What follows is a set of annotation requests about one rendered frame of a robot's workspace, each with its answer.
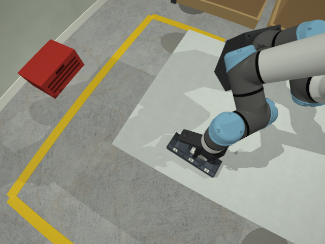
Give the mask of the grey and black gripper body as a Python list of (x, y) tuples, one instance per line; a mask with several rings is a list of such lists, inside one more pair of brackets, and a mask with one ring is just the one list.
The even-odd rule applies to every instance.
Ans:
[[(209, 162), (210, 164), (215, 164), (219, 158), (221, 158), (222, 156), (225, 155), (227, 149), (228, 149), (228, 147), (219, 153), (212, 154), (212, 153), (207, 152), (204, 148), (203, 148), (203, 150), (196, 148), (194, 153), (196, 152), (199, 156), (202, 155), (205, 158), (207, 158), (208, 159), (207, 162)], [(213, 163), (210, 161), (212, 161)]]

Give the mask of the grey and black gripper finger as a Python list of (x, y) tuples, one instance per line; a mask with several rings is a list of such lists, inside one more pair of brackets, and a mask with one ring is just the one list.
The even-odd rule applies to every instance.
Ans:
[(207, 161), (207, 160), (204, 158), (204, 156), (202, 156), (202, 155), (199, 156), (196, 152), (193, 153), (192, 157), (195, 158), (195, 159), (198, 157), (198, 158), (200, 158), (200, 159), (202, 159), (202, 160), (204, 160), (204, 161)]

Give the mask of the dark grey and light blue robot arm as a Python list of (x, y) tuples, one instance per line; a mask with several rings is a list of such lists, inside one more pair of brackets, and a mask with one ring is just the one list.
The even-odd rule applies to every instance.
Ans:
[[(325, 105), (325, 21), (312, 20), (260, 33), (252, 45), (224, 56), (236, 110), (215, 117), (205, 133), (184, 129), (179, 141), (216, 154), (266, 128), (278, 117), (265, 98), (265, 83), (289, 80), (292, 100), (301, 106)], [(203, 150), (203, 149), (202, 149)]]

